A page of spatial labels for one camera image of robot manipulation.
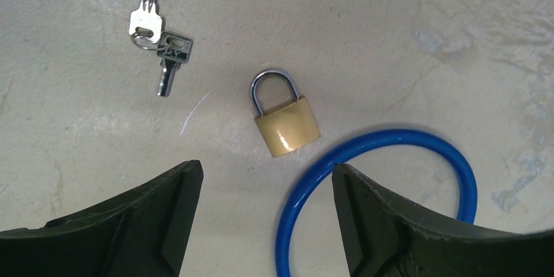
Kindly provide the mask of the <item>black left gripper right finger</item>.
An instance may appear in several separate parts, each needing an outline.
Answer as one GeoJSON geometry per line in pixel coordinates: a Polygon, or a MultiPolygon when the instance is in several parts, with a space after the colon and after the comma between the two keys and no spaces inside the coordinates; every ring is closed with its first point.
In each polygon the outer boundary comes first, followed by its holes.
{"type": "Polygon", "coordinates": [[[553,231],[470,225],[379,185],[348,164],[332,173],[351,276],[552,276],[553,231]]]}

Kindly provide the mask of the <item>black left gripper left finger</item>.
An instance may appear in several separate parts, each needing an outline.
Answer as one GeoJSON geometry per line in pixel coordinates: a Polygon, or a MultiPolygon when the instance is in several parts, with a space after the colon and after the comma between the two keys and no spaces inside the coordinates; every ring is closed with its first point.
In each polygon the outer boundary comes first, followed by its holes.
{"type": "Polygon", "coordinates": [[[38,229],[1,233],[2,276],[178,276],[203,168],[185,161],[38,229]]]}

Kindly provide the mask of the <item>brass padlock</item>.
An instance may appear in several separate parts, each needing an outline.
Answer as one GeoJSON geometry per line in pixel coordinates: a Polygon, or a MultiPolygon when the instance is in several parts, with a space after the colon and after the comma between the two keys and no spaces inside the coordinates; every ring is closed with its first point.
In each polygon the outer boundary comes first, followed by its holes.
{"type": "Polygon", "coordinates": [[[255,123],[272,157],[291,153],[321,136],[307,98],[300,94],[286,71],[266,69],[259,72],[250,84],[250,99],[257,113],[255,123]],[[264,110],[257,96],[257,87],[268,77],[281,78],[288,86],[292,100],[264,110]]]}

